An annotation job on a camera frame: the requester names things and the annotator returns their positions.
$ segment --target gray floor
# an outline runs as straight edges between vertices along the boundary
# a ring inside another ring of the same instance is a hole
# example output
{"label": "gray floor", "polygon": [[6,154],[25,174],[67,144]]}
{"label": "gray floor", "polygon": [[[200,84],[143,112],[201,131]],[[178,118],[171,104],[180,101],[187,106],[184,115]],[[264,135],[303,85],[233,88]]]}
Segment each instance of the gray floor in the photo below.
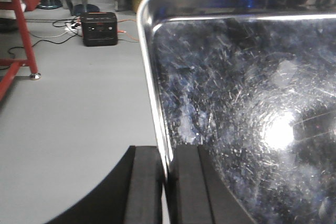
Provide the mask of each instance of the gray floor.
{"label": "gray floor", "polygon": [[[113,11],[112,1],[89,1]],[[62,8],[25,15],[70,17]],[[50,23],[28,27],[38,36],[63,32]],[[133,22],[120,23],[119,29],[138,36]],[[129,40],[124,34],[119,38]],[[1,56],[20,45],[18,33],[0,34]],[[13,52],[24,55],[22,49]],[[156,145],[139,43],[88,48],[75,37],[62,45],[41,42],[35,54],[42,78],[30,81],[28,69],[20,70],[0,104],[2,224],[48,221],[91,191],[129,145]]]}

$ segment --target red metal stand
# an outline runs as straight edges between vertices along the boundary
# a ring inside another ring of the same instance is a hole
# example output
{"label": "red metal stand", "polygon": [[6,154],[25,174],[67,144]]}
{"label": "red metal stand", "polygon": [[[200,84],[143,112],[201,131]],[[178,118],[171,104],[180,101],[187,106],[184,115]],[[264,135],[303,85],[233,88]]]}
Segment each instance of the red metal stand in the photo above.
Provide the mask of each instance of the red metal stand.
{"label": "red metal stand", "polygon": [[[27,2],[28,10],[33,10],[38,4],[39,0],[25,0]],[[40,74],[38,73],[35,55],[31,46],[29,31],[25,21],[25,16],[22,12],[20,0],[11,0],[11,2],[0,2],[0,9],[13,10],[15,12],[18,28],[21,34],[22,42],[25,48],[27,59],[0,59],[0,66],[10,66],[6,75],[0,82],[0,100],[4,97],[7,89],[12,84],[15,75],[20,67],[28,66],[30,68],[30,78],[38,80]]]}

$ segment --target stainless steel tray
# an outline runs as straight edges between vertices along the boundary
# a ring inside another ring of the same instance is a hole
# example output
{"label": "stainless steel tray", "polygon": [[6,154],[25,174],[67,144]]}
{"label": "stainless steel tray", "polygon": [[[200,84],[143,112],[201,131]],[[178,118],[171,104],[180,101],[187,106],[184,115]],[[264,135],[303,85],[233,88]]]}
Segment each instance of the stainless steel tray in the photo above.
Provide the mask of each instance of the stainless steel tray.
{"label": "stainless steel tray", "polygon": [[144,0],[166,173],[203,144],[258,223],[336,221],[335,0]]}

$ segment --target black power station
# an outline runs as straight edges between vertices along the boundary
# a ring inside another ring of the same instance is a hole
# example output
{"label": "black power station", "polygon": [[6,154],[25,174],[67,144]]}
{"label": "black power station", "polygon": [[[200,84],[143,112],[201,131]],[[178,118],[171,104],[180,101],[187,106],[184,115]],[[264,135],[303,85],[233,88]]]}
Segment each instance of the black power station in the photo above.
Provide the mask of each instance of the black power station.
{"label": "black power station", "polygon": [[117,17],[114,13],[83,13],[80,20],[84,45],[113,46],[118,43]]}

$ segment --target white power strip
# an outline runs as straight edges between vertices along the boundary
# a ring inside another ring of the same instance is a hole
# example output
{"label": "white power strip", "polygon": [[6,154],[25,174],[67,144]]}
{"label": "white power strip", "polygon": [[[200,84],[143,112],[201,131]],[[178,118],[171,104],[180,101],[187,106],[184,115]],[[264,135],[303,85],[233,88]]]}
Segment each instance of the white power strip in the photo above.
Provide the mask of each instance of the white power strip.
{"label": "white power strip", "polygon": [[82,27],[81,26],[78,26],[76,28],[72,28],[72,26],[74,24],[66,23],[66,25],[67,25],[67,27],[64,28],[64,30],[67,31],[68,34],[70,34],[70,35],[78,34],[79,36],[82,35]]}

